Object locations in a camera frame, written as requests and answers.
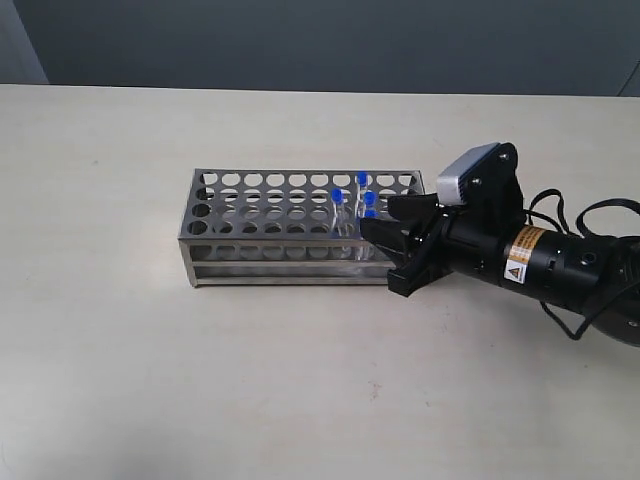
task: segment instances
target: black cable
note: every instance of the black cable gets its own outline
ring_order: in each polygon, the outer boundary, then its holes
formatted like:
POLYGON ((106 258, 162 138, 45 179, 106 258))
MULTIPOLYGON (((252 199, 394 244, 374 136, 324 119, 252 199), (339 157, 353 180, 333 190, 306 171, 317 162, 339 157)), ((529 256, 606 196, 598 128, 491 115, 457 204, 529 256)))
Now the black cable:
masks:
MULTIPOLYGON (((599 237, 599 236, 601 236, 601 235, 597 235, 597 234, 593 233, 585 225, 584 216, 587 213, 589 213, 589 212, 591 212, 593 210, 597 210, 597 209, 600 209, 600 208, 606 208, 606 207, 627 208, 627 209, 637 213, 638 215, 640 215, 640 203, 636 202, 634 200, 629 200, 629 199, 626 199, 626 198, 610 198, 610 199, 607 199, 607 200, 602 200, 600 202, 594 203, 593 205, 591 205, 591 206, 587 207, 586 209, 584 209, 580 213, 580 215, 578 215, 578 218, 576 218, 576 228, 582 234, 583 237, 587 238, 587 237, 594 237, 594 236, 599 237)), ((555 227, 555 229, 559 233, 566 233, 567 235, 576 236, 576 237, 579 236, 579 235, 573 233, 571 231, 571 229, 569 228, 569 224, 567 223, 567 220, 566 220, 565 215, 564 215, 564 198, 563 198, 562 193, 560 192, 560 190, 557 190, 555 188, 550 188, 548 190, 544 190, 544 191, 540 192, 538 195, 536 195, 533 198, 533 200, 531 200, 531 204, 529 205, 529 210, 525 210, 525 213, 528 215, 528 223, 529 223, 529 225, 533 225, 533 220, 531 219, 531 217, 537 217, 537 218, 540 218, 542 220, 545 220, 546 222, 549 222, 551 225, 553 225, 555 227), (538 203, 540 203, 545 198, 548 198, 548 197, 551 197, 551 196, 558 197, 558 205, 557 205, 556 211, 557 211, 557 214, 558 214, 559 223, 556 222, 553 218, 549 217, 548 215, 533 211, 533 208, 538 203)), ((640 237, 639 236, 621 237, 617 241, 619 241, 620 243, 631 243, 631 242, 635 243, 635 242, 640 242, 640 237)), ((624 295, 628 291, 631 291, 631 290, 633 290, 635 288, 638 288, 638 287, 640 287, 640 280, 636 281, 635 283, 632 283, 631 285, 627 285, 622 290, 616 292, 616 294, 612 298, 607 300, 604 304, 600 305, 600 307, 598 307, 598 309, 596 311, 591 312, 591 314, 589 314, 589 316, 585 317, 584 321, 578 326, 578 328, 576 329, 575 332, 571 331, 571 329, 567 326, 567 324, 558 315, 556 315, 553 311, 551 311, 551 309, 549 308, 549 306, 545 302, 540 302, 540 306, 542 307, 542 310, 549 317, 551 317, 551 319, 554 322, 556 322, 556 324, 558 324, 558 326, 562 329, 562 331, 571 340, 580 340, 580 338, 582 338, 582 335, 587 330, 587 328, 589 328, 589 326, 594 322, 594 320, 596 320, 596 318, 598 318, 598 316, 600 316, 600 314, 602 314, 605 310, 607 310, 622 295, 624 295)))
POLYGON ((635 67, 633 67, 633 70, 631 70, 631 73, 627 77, 626 81, 622 84, 622 87, 620 87, 620 90, 618 90, 616 97, 620 97, 624 93, 624 91, 627 89, 627 87, 631 83, 631 80, 633 80, 633 77, 638 72, 638 69, 640 69, 640 60, 636 62, 635 67))

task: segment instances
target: stainless steel rack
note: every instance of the stainless steel rack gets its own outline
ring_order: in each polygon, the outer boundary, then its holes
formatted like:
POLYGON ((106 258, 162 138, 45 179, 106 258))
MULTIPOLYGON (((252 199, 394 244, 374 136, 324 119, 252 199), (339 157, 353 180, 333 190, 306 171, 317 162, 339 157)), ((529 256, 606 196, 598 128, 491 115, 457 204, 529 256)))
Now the stainless steel rack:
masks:
MULTIPOLYGON (((390 218, 389 196, 424 193, 417 171, 368 176, 381 218, 390 218)), ((348 170, 195 170, 178 237, 191 285, 385 284, 393 264, 360 238, 355 178, 348 170), (334 188, 344 193, 348 236, 332 228, 334 188)))

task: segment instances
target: rack hole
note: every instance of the rack hole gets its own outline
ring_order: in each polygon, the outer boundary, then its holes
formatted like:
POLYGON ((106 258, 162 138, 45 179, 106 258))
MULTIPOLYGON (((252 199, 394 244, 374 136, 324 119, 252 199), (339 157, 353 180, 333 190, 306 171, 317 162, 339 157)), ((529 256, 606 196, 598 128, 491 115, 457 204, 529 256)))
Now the rack hole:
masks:
POLYGON ((314 225, 311 227, 310 230, 311 233, 316 233, 316 234, 326 234, 329 233, 329 227, 327 225, 324 224, 319 224, 319 225, 314 225))
POLYGON ((262 253, 269 260, 280 260, 284 255, 283 247, 264 247, 262 253))
POLYGON ((233 187, 240 183, 240 175, 237 173, 226 173, 222 176, 222 183, 228 187, 233 187))
POLYGON ((282 231, 282 227, 279 223, 267 223, 264 226, 265 233, 280 233, 282 231))
POLYGON ((329 196, 329 192, 326 190, 314 190, 311 192, 311 201, 314 203, 325 203, 329 196))
MULTIPOLYGON (((347 237, 350 237, 351 235, 353 235, 353 232, 355 232, 355 228, 353 227, 353 224, 351 224, 351 223, 345 223, 343 228, 342 228, 342 230, 343 230, 343 232, 342 232, 343 235, 342 236, 347 236, 347 237)), ((340 234, 341 233, 339 231, 337 225, 335 227, 333 227, 333 233, 336 233, 336 234, 340 234)))
POLYGON ((305 211, 304 207, 301 205, 296 205, 294 207, 291 207, 287 212, 287 216, 291 220, 302 220, 306 214, 307 212, 305 211))
POLYGON ((376 177, 376 182, 378 182, 378 185, 381 187, 390 187, 394 184, 395 178, 393 178, 393 175, 389 174, 378 175, 376 177))
POLYGON ((280 207, 267 207, 265 210, 265 216, 269 220, 275 220, 282 216, 282 208, 280 207))
POLYGON ((207 224, 200 220, 196 220, 195 222, 191 222, 187 226, 187 231, 191 235, 202 235, 204 232, 207 231, 207 224))
POLYGON ((240 256, 246 260, 260 260, 260 248, 240 247, 240 256))
POLYGON ((229 205, 229 204, 220 205, 218 207, 218 209, 216 210, 216 212, 222 218, 231 218, 236 214, 236 207, 234 207, 233 205, 229 205))
POLYGON ((329 183, 329 177, 324 173, 316 173, 315 175, 311 175, 311 183, 316 187, 324 187, 329 183))
POLYGON ((281 173, 272 173, 267 176, 267 184, 272 187, 279 187, 284 183, 284 175, 281 173))
POLYGON ((302 225, 301 223, 297 223, 295 225, 289 225, 287 227, 287 233, 292 233, 292 234, 304 233, 304 225, 302 225))
POLYGON ((250 188, 248 190, 245 190, 244 196, 247 200, 247 203, 255 203, 260 200, 260 190, 250 188))
POLYGON ((280 203, 284 199, 282 190, 269 190, 267 192, 267 200, 269 203, 280 203))
POLYGON ((292 187, 301 187, 307 183, 307 177, 302 173, 294 173, 293 175, 289 175, 289 184, 292 187))
POLYGON ((304 193, 304 190, 291 190, 291 193, 289 194, 289 200, 291 203, 302 203, 306 197, 307 194, 304 193))
POLYGON ((216 256, 223 260, 230 260, 236 254, 236 248, 232 245, 220 245, 216 248, 216 256))
POLYGON ((192 247, 189 247, 189 254, 191 255, 191 260, 194 260, 194 261, 204 260, 209 255, 211 255, 212 251, 213 251, 213 248, 210 247, 209 245, 194 245, 192 247))
POLYGON ((242 233, 256 233, 258 226, 255 223, 247 222, 242 226, 242 233))
POLYGON ((206 217, 211 213, 211 206, 206 203, 199 203, 193 206, 191 213, 194 217, 206 217))
POLYGON ((405 187, 410 187, 411 185, 414 185, 417 180, 416 180, 416 177, 414 177, 410 173, 403 173, 398 177, 398 181, 400 182, 401 185, 404 185, 405 187))
POLYGON ((328 247, 309 247, 309 256, 315 260, 322 260, 329 256, 328 247))
POLYGON ((303 259, 307 255, 307 250, 304 247, 287 247, 285 251, 287 257, 293 260, 303 259))
POLYGON ((378 193, 378 198, 380 199, 381 202, 386 203, 389 200, 389 197, 392 197, 394 195, 397 195, 397 192, 395 190, 391 190, 389 188, 383 188, 378 193))
POLYGON ((213 172, 206 172, 200 175, 200 183, 204 185, 213 185, 218 181, 218 174, 213 172))
POLYGON ((248 173, 244 176, 244 184, 248 187, 257 187, 262 183, 262 175, 259 173, 248 173))
POLYGON ((346 260, 351 256, 351 247, 332 247, 331 256, 336 260, 346 260))
POLYGON ((211 187, 201 188, 196 191, 196 198, 198 200, 213 200, 214 191, 211 187))
POLYGON ((311 218, 314 220, 324 220, 329 216, 329 210, 326 207, 315 206, 311 210, 311 218))
POLYGON ((346 187, 347 185, 349 185, 349 183, 351 183, 351 178, 346 174, 334 175, 333 183, 338 187, 346 187))
POLYGON ((225 235, 231 233, 233 231, 233 225, 229 222, 222 222, 218 225, 216 229, 220 233, 224 233, 225 235))
POLYGON ((225 188, 220 194, 225 202, 235 202, 238 199, 238 191, 235 188, 225 188))
POLYGON ((240 215, 247 220, 251 220, 260 215, 260 209, 256 205, 246 205, 240 209, 240 215))

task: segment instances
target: orange label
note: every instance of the orange label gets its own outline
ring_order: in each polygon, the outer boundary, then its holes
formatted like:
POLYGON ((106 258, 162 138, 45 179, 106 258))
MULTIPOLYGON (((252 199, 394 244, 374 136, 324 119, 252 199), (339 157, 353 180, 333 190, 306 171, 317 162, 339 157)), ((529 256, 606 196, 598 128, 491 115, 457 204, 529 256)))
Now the orange label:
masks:
POLYGON ((529 263, 531 258, 531 252, 533 251, 536 243, 540 240, 540 237, 546 232, 543 228, 531 227, 527 225, 513 241, 511 250, 509 250, 509 259, 516 262, 529 263))
POLYGON ((512 282, 524 283, 531 252, 544 232, 546 230, 529 225, 520 230, 509 250, 509 258, 504 266, 504 278, 512 282))

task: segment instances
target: warning label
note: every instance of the warning label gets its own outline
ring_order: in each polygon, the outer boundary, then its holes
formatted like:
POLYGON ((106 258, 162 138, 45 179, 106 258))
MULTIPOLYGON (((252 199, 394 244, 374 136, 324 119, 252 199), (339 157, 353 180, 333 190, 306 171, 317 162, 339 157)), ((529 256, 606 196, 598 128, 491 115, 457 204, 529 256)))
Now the warning label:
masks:
POLYGON ((504 278, 512 282, 524 283, 524 277, 527 273, 527 265, 525 263, 507 260, 504 270, 504 278))
POLYGON ((513 241, 509 257, 504 267, 504 278, 512 282, 524 283, 531 252, 546 230, 538 227, 526 226, 513 241))

